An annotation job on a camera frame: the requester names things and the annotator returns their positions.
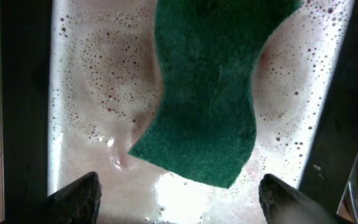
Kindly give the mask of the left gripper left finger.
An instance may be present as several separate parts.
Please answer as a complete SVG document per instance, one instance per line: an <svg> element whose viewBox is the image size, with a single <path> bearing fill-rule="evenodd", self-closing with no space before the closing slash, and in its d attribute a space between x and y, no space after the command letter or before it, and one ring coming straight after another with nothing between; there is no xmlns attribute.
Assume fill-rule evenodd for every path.
<svg viewBox="0 0 358 224"><path fill-rule="evenodd" d="M96 172L89 172L49 195L40 205L0 224L95 224L101 205L101 183Z"/></svg>

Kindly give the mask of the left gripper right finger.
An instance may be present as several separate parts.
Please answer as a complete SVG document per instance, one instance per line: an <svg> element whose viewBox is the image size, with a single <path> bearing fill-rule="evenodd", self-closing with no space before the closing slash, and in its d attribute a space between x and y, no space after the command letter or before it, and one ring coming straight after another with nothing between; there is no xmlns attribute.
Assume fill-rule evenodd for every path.
<svg viewBox="0 0 358 224"><path fill-rule="evenodd" d="M350 224L272 174L260 181L259 203L268 224Z"/></svg>

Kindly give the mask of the green yellow sponge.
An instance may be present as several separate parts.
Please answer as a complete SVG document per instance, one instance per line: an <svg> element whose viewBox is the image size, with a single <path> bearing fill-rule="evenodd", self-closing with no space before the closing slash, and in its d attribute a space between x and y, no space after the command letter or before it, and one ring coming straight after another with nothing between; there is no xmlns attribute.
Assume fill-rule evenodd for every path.
<svg viewBox="0 0 358 224"><path fill-rule="evenodd" d="M130 155L229 188L255 144L254 68L267 39L300 7L299 0L159 0L162 98Z"/></svg>

